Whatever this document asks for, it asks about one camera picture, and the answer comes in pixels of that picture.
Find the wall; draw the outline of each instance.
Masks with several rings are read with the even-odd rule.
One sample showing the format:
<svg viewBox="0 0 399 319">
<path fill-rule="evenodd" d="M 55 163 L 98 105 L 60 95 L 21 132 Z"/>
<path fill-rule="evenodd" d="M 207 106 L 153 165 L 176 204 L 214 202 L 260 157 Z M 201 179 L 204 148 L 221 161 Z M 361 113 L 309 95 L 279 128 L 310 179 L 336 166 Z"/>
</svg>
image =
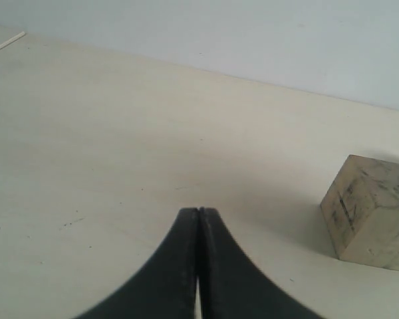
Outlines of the wall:
<svg viewBox="0 0 399 319">
<path fill-rule="evenodd" d="M 1 0 L 0 24 L 399 109 L 399 0 Z"/>
</svg>

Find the wooden block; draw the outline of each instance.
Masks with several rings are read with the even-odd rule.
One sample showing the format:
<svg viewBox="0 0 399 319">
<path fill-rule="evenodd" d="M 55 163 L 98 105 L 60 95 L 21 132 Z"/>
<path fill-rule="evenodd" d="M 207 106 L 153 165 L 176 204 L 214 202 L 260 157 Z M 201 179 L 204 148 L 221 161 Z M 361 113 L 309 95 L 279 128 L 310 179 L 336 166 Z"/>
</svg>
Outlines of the wooden block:
<svg viewBox="0 0 399 319">
<path fill-rule="evenodd" d="M 321 209 L 340 260 L 399 270 L 399 164 L 350 155 Z"/>
</svg>

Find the white wall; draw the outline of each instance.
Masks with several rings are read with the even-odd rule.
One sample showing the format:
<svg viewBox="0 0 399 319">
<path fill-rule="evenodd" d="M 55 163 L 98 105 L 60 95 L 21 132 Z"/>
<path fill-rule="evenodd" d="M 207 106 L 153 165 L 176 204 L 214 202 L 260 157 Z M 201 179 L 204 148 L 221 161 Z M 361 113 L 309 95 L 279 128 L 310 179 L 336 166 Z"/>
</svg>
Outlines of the white wall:
<svg viewBox="0 0 399 319">
<path fill-rule="evenodd" d="M 0 0 L 0 24 L 399 109 L 399 0 Z"/>
</svg>

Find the cube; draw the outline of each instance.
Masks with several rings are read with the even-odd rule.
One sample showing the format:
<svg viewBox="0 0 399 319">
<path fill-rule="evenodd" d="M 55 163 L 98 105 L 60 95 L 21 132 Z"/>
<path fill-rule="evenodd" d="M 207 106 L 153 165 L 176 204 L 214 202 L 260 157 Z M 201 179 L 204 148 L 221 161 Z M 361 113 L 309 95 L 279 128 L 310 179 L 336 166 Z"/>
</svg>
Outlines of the cube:
<svg viewBox="0 0 399 319">
<path fill-rule="evenodd" d="M 321 209 L 340 260 L 399 270 L 399 164 L 350 155 Z"/>
</svg>

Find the table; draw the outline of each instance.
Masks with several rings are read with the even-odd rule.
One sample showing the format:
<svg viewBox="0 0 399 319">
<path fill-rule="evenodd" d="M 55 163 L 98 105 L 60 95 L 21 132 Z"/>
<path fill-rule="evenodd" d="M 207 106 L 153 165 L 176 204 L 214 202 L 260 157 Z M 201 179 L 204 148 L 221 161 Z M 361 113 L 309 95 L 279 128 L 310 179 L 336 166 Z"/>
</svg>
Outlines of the table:
<svg viewBox="0 0 399 319">
<path fill-rule="evenodd" d="M 399 318 L 399 272 L 335 259 L 319 211 L 348 154 L 399 162 L 399 112 L 27 35 L 0 51 L 0 318 L 80 314 L 193 206 L 319 314 Z"/>
</svg>

